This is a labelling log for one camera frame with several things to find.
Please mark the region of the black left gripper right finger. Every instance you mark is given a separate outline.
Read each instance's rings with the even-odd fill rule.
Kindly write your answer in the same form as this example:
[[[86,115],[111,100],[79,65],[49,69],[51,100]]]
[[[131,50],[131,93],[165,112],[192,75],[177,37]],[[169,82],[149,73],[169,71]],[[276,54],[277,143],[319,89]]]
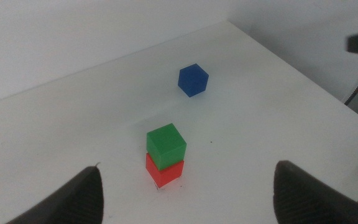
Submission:
[[[290,161],[279,161],[273,180],[279,223],[358,224],[358,203]]]

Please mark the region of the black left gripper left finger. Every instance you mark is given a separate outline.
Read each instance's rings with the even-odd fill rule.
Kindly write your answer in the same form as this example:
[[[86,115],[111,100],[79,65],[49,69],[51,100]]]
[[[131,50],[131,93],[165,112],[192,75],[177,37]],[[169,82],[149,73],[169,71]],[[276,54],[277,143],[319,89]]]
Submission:
[[[104,195],[101,174],[96,166],[89,166],[53,194],[9,223],[101,224],[103,214]]]

